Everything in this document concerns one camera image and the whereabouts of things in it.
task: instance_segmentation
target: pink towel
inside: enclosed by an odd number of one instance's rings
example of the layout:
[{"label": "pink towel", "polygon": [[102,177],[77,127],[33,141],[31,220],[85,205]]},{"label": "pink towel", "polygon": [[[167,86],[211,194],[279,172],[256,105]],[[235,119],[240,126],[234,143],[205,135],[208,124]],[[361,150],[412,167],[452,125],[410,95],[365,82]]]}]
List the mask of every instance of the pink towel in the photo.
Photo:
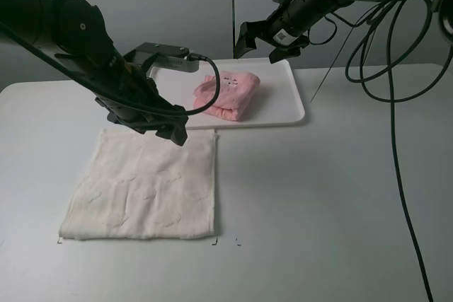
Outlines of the pink towel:
[{"label": "pink towel", "polygon": [[[215,104],[207,109],[208,115],[223,120],[239,120],[240,116],[250,103],[250,99],[260,85],[260,79],[250,72],[234,73],[222,71],[220,73],[220,94]],[[215,77],[206,76],[193,93],[196,97],[193,107],[201,108],[209,102],[215,92]]]}]

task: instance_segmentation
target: white table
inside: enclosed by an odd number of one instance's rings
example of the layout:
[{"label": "white table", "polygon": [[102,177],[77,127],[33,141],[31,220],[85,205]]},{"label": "white table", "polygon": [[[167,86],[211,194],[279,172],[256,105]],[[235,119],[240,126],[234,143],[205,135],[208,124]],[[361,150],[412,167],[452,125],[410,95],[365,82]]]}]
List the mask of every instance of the white table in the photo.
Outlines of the white table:
[{"label": "white table", "polygon": [[[397,94],[439,69],[399,66]],[[398,198],[389,106],[343,69],[308,104],[324,73],[296,72],[303,125],[219,131],[216,246],[215,238],[57,244],[98,134],[111,126],[107,112],[68,83],[7,88],[0,301],[426,301]],[[406,198],[438,302],[453,296],[452,77],[396,113]],[[386,95],[386,77],[372,89]]]}]

